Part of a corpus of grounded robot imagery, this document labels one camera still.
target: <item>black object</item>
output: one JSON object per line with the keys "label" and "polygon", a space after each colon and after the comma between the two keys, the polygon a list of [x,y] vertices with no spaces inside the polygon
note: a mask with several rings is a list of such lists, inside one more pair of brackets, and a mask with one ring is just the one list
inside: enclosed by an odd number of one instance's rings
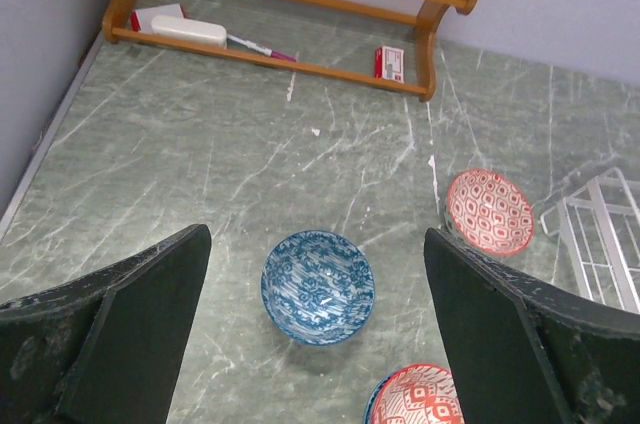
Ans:
{"label": "black object", "polygon": [[164,423],[210,250],[190,226],[0,305],[0,423]]}
{"label": "black object", "polygon": [[640,423],[640,316],[429,229],[424,259],[467,424]]}

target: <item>blue bowl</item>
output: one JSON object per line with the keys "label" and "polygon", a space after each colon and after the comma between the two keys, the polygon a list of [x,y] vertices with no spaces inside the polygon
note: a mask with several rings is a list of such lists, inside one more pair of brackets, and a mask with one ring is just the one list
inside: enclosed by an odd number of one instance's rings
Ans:
{"label": "blue bowl", "polygon": [[353,336],[373,309],[373,273],[344,237],[303,231],[278,244],[265,262],[262,302],[287,336],[313,346]]}
{"label": "blue bowl", "polygon": [[378,385],[373,389],[373,392],[371,393],[371,397],[369,397],[369,400],[367,401],[367,405],[364,406],[364,416],[362,417],[362,424],[371,424],[371,421],[373,418],[371,413],[373,412],[373,405],[376,403],[376,398],[378,397],[378,394],[380,394],[380,391],[382,390],[384,385],[387,382],[389,382],[389,379],[391,379],[396,372],[398,371],[395,371],[389,374],[387,377],[381,380],[378,383]]}

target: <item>white dish rack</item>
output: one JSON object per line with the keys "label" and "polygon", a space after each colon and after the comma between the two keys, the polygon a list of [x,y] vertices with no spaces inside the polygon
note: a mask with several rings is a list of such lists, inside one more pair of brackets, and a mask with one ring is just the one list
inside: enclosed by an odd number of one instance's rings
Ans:
{"label": "white dish rack", "polygon": [[[567,246],[580,295],[640,314],[640,182],[617,167],[587,184],[540,216],[547,236],[560,233]],[[558,212],[558,228],[547,218]]]}

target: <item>red bowl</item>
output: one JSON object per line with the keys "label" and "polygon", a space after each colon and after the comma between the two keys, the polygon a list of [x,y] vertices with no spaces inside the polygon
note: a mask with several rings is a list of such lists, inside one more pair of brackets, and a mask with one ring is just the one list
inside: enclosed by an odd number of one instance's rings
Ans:
{"label": "red bowl", "polygon": [[396,372],[373,407],[371,424],[464,424],[451,372],[413,364]]}
{"label": "red bowl", "polygon": [[445,204],[449,232],[490,254],[510,256],[533,237],[533,210],[509,179],[487,169],[458,174]]}

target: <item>countertop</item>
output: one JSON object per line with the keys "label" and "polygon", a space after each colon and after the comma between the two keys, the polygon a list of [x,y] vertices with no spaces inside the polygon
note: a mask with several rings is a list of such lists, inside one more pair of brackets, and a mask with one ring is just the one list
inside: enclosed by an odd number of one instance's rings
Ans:
{"label": "countertop", "polygon": [[[369,72],[409,29],[279,0],[180,2],[300,59]],[[360,85],[126,42],[105,44],[0,244],[0,301],[59,285],[192,223],[213,247],[170,424],[359,423],[377,382],[447,367],[422,257],[453,177],[488,167],[536,217],[614,165],[640,173],[640,90],[439,42],[429,103]],[[409,66],[408,79],[414,79]],[[304,229],[366,254],[376,303],[353,339],[287,339],[260,299],[269,251]],[[504,262],[575,292],[542,234]]]}

